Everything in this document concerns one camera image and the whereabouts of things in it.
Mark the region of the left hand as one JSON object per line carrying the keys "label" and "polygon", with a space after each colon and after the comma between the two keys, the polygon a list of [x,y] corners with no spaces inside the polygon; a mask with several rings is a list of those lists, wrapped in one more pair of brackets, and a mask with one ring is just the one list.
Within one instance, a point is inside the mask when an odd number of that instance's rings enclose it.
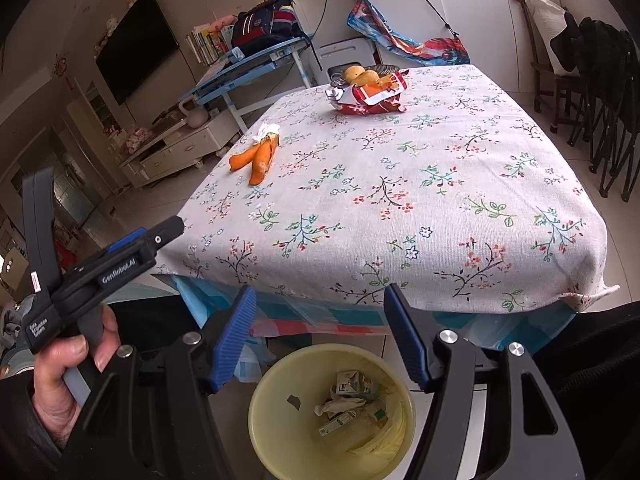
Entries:
{"label": "left hand", "polygon": [[81,411],[65,385],[64,373],[84,362],[87,356],[92,356],[96,368],[103,372],[120,346],[114,312],[105,304],[102,306],[102,323],[102,340],[94,350],[89,349],[84,336],[78,335],[55,339],[36,355],[32,405],[43,427],[59,448],[65,448]]}

